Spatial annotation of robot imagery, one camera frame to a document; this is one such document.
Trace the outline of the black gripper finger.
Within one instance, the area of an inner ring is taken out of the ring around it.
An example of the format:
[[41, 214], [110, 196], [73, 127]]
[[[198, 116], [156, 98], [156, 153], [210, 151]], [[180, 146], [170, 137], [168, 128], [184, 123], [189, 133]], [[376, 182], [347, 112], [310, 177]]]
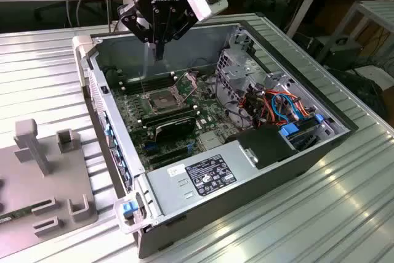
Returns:
[[141, 42], [147, 43], [155, 60], [161, 60], [161, 42], [150, 25], [133, 4], [118, 7], [119, 22], [133, 33]]
[[163, 36], [159, 42], [159, 59], [164, 57], [165, 45], [170, 41], [180, 39], [195, 23], [197, 18], [192, 10], [170, 10], [164, 27]]

